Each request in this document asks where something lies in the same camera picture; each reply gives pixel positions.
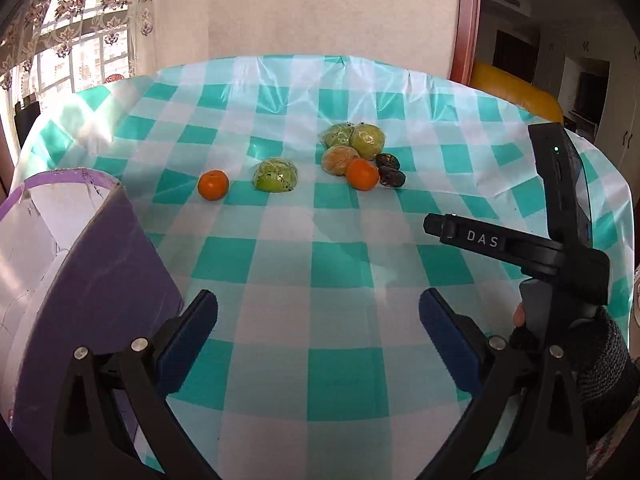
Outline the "right hand in dark glove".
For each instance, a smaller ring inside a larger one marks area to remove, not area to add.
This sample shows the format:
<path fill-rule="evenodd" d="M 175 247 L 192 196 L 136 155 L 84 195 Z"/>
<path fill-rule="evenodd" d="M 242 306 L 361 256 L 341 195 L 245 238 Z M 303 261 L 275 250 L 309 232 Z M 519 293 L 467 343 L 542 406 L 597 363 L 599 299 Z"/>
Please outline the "right hand in dark glove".
<path fill-rule="evenodd" d="M 613 419 L 614 426 L 628 411 L 639 390 L 639 371 L 631 361 L 622 332 L 608 311 L 576 321 L 563 347 L 585 418 Z"/>

